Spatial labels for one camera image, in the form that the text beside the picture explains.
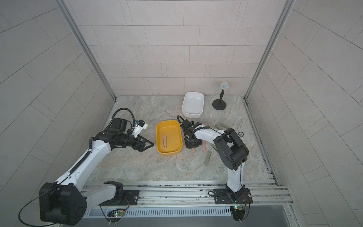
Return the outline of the white plastic storage box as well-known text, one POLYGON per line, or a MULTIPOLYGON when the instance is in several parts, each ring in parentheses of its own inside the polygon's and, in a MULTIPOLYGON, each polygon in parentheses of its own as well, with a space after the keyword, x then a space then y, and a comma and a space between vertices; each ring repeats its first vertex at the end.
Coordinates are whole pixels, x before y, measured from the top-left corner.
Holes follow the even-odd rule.
POLYGON ((187 118, 198 119, 204 110, 205 96, 199 92, 187 92, 182 104, 182 113, 187 118))

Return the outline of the green folded knife front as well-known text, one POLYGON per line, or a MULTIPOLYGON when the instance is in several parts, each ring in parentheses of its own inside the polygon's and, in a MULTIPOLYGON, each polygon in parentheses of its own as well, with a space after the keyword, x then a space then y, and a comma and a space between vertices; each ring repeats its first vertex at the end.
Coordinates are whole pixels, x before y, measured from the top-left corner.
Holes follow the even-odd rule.
POLYGON ((209 150, 209 151, 207 152, 207 154, 206 154, 206 158, 205 158, 205 160, 204 160, 204 165, 205 165, 205 166, 208 166, 208 165, 209 165, 209 161, 210 161, 210 158, 211 158, 211 154, 212 154, 212 152, 209 150))

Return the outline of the left circuit board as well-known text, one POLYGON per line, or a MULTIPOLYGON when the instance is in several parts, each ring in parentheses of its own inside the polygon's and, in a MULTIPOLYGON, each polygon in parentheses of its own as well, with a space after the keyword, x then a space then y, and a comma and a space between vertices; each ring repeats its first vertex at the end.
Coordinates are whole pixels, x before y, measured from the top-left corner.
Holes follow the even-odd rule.
POLYGON ((125 213, 126 213, 126 209, 117 209, 117 210, 113 210, 108 212, 107 217, 109 218, 122 218, 125 213))

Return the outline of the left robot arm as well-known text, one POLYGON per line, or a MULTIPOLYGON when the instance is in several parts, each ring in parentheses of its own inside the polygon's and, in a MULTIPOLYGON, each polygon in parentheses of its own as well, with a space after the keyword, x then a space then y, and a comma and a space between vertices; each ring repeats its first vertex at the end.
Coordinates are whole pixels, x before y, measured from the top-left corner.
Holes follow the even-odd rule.
POLYGON ((137 121, 133 112, 125 107, 115 113, 127 111, 132 120, 112 115, 106 128, 90 137, 88 149, 81 158, 53 183, 45 183, 39 190, 40 219, 49 227, 55 224, 74 226, 86 211, 116 197, 121 197, 121 183, 106 183, 100 192, 83 194, 81 191, 90 174, 102 159, 115 148, 127 148, 144 152, 154 146, 153 142, 140 135, 147 124, 137 121))

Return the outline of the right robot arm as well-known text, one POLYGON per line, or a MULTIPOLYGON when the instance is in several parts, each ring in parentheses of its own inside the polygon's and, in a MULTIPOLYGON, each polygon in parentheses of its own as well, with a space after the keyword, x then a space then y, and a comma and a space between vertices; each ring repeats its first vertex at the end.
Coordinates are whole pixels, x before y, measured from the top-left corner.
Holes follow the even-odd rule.
POLYGON ((181 116, 177 116, 177 120, 184 134, 186 148, 197 148, 204 141, 214 145, 221 161, 228 170, 226 188, 234 194, 241 193, 244 188, 243 170, 249 150, 236 131, 232 128, 213 129, 181 116))

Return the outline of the circuit board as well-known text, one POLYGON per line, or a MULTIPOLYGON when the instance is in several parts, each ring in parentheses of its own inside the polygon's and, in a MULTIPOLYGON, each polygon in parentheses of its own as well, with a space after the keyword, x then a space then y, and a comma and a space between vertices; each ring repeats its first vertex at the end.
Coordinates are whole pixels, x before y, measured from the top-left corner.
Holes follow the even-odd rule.
POLYGON ((117 210, 113 210, 108 212, 107 217, 109 218, 122 218, 125 213, 126 213, 126 209, 117 209, 117 210))
POLYGON ((242 222, 245 218, 246 208, 243 205, 230 206, 231 215, 234 221, 242 222))

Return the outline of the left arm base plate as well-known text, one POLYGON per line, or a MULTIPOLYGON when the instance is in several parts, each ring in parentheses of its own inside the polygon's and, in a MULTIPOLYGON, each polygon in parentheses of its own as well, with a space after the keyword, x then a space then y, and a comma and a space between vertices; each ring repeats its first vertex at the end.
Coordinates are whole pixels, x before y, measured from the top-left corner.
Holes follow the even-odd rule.
POLYGON ((128 206, 137 205, 139 198, 139 190, 126 190, 117 192, 114 198, 101 203, 101 206, 128 206))

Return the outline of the long pink open knife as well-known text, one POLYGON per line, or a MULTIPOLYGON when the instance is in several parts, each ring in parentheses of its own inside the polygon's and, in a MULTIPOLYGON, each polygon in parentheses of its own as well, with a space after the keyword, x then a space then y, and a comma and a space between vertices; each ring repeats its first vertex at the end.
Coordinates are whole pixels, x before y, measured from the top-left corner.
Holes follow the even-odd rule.
POLYGON ((203 152, 206 153, 207 152, 207 148, 206 148, 206 141, 203 141, 203 152))

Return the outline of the yellow plastic storage box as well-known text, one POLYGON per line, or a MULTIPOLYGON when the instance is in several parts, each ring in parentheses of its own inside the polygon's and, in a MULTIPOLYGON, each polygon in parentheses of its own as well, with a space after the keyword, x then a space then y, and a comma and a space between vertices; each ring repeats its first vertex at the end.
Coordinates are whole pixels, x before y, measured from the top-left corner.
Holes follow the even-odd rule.
POLYGON ((163 156, 179 154, 183 147, 180 124, 177 120, 157 124, 157 150, 163 156), (167 136, 167 148, 163 148, 163 135, 167 136))

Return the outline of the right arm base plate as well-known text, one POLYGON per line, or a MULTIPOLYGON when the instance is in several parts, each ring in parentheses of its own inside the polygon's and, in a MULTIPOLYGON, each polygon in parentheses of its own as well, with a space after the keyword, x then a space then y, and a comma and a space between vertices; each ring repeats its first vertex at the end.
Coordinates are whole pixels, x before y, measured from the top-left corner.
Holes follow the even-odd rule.
POLYGON ((248 188, 242 188, 238 192, 233 192, 229 188, 214 189, 209 191, 211 197, 214 197, 215 204, 243 204, 253 203, 251 192, 248 188))

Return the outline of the aluminium mounting rail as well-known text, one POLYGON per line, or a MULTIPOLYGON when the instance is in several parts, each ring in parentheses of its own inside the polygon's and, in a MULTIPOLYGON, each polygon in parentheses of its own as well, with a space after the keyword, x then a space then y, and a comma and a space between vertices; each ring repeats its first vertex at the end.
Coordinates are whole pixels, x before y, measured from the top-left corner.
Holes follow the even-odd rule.
MULTIPOLYGON (((274 180, 251 180, 244 184, 250 190, 252 206, 294 204, 287 187, 278 186, 274 180)), ((226 184, 220 181, 125 181, 123 188, 140 192, 137 207, 201 207, 217 206, 211 191, 224 191, 226 184)))

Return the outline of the right circuit board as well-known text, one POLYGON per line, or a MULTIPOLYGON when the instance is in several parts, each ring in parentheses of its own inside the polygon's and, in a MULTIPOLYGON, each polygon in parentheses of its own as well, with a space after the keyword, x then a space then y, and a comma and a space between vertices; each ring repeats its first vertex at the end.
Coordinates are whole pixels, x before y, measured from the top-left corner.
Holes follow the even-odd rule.
POLYGON ((243 205, 230 206, 231 215, 234 221, 242 222, 245 218, 246 208, 243 205))

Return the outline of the black stand with round disc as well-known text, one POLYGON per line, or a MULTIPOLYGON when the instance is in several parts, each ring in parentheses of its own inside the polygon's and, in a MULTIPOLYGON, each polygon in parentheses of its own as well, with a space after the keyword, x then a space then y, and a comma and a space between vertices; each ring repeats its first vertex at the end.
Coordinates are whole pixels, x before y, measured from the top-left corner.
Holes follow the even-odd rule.
POLYGON ((222 82, 221 84, 221 93, 220 93, 220 97, 219 99, 216 99, 213 101, 212 106, 214 109, 216 110, 224 110, 226 108, 226 102, 223 100, 223 96, 224 96, 224 91, 228 89, 228 83, 227 82, 222 82))

